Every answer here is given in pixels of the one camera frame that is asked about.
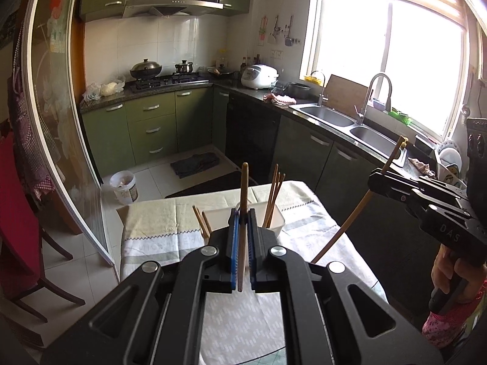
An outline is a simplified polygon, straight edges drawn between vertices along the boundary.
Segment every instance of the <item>window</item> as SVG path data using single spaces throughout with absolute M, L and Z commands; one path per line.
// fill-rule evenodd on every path
M 368 86 L 383 71 L 393 84 L 392 106 L 444 138 L 458 105 L 466 37 L 461 4 L 448 1 L 456 14 L 434 2 L 317 0 L 301 74 L 321 70 L 327 80 L 335 74 Z M 388 91 L 387 81 L 376 80 L 373 97 L 385 102 Z

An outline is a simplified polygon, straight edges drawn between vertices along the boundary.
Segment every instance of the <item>faucet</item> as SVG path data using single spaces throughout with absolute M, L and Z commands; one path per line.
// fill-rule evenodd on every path
M 323 105 L 323 100 L 324 100 L 324 93 L 325 93 L 325 82 L 326 82 L 326 77 L 325 77 L 325 74 L 323 74 L 322 71 L 319 71 L 319 70 L 316 70 L 314 72 L 312 72 L 310 75 L 313 75 L 315 72 L 319 72 L 322 76 L 323 76 L 323 89 L 321 90 L 321 94 L 320 94 L 320 97 L 318 98 L 318 107 L 321 107 Z
M 391 109 L 392 109 L 392 106 L 391 106 L 391 95 L 393 93 L 393 84 L 391 82 L 391 79 L 386 75 L 385 72 L 379 72 L 376 75 L 374 75 L 372 77 L 372 80 L 370 81 L 369 88 L 367 89 L 367 95 L 365 96 L 364 104 L 363 104 L 362 109 L 360 110 L 360 112 L 357 111 L 357 106 L 354 106 L 355 107 L 355 112 L 359 116 L 359 119 L 357 119 L 357 123 L 359 125 L 362 125 L 363 122 L 364 122 L 365 111 L 367 109 L 367 103 L 369 102 L 369 99 L 370 99 L 370 96 L 371 96 L 371 93 L 372 93 L 372 86 L 373 86 L 374 81 L 377 78 L 379 78 L 379 77 L 384 77 L 387 80 L 387 82 L 389 82 L 389 94 L 387 95 L 386 111 L 387 112 L 390 112 Z

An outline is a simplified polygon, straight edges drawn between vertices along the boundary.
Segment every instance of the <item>pink sleeve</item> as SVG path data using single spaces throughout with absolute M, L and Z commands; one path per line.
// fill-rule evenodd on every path
M 444 316 L 430 313 L 423 325 L 424 337 L 439 349 L 448 346 L 460 334 L 465 321 L 479 305 L 486 289 L 487 280 L 484 281 L 477 297 L 470 303 L 455 304 Z

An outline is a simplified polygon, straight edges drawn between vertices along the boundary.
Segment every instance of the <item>rice cooker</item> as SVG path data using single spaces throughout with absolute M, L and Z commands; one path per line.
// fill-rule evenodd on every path
M 242 85 L 251 89 L 266 89 L 277 82 L 277 70 L 268 65 L 255 64 L 247 67 L 242 74 Z

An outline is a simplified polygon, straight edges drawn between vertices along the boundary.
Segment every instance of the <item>dishwasher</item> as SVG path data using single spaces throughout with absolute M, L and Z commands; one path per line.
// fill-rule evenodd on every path
M 271 108 L 230 94 L 226 109 L 225 155 L 237 166 L 247 162 L 249 175 L 269 183 L 281 114 Z

